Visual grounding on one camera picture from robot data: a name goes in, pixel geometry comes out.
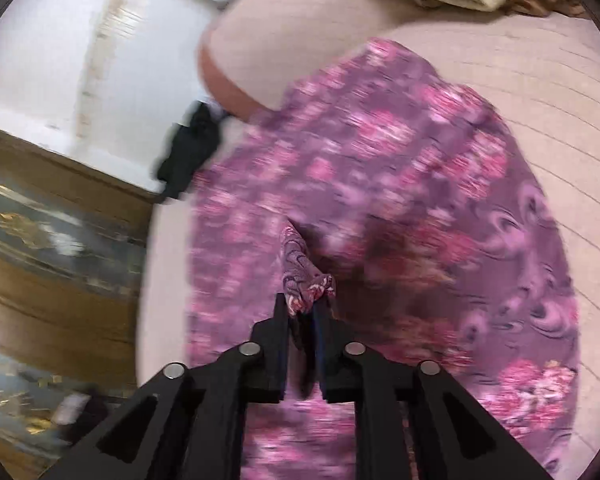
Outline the purple floral long-sleeve shirt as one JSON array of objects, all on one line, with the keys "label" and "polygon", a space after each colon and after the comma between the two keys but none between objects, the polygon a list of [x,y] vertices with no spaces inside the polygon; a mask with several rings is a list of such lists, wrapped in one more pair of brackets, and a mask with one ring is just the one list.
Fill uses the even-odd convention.
[{"label": "purple floral long-sleeve shirt", "polygon": [[194,181],[187,356],[326,297],[387,359],[439,362],[549,472],[576,414],[578,307],[557,223],[471,88],[370,40],[291,86]]}]

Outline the pink bolster headrest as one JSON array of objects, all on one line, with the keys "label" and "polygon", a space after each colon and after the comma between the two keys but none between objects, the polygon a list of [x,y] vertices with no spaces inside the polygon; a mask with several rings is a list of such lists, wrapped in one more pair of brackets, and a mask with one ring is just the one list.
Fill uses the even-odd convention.
[{"label": "pink bolster headrest", "polygon": [[204,32],[202,81],[241,120],[288,84],[425,14],[413,0],[234,0]]}]

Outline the wooden glass wardrobe door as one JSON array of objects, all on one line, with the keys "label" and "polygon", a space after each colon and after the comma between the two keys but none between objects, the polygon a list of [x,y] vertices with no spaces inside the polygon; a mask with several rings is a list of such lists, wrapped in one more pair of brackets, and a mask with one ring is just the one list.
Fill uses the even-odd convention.
[{"label": "wooden glass wardrobe door", "polygon": [[106,413],[135,389],[153,201],[0,130],[0,461],[17,479],[65,451],[67,396]]}]

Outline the black garment on bed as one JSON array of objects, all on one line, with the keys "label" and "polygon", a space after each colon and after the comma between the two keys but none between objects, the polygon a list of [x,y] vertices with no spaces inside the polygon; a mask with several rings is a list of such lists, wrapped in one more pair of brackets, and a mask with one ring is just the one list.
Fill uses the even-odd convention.
[{"label": "black garment on bed", "polygon": [[199,101],[185,124],[175,126],[169,151],[155,171],[155,178],[162,183],[157,204],[178,200],[187,191],[196,172],[220,147],[221,125],[228,116],[218,102]]}]

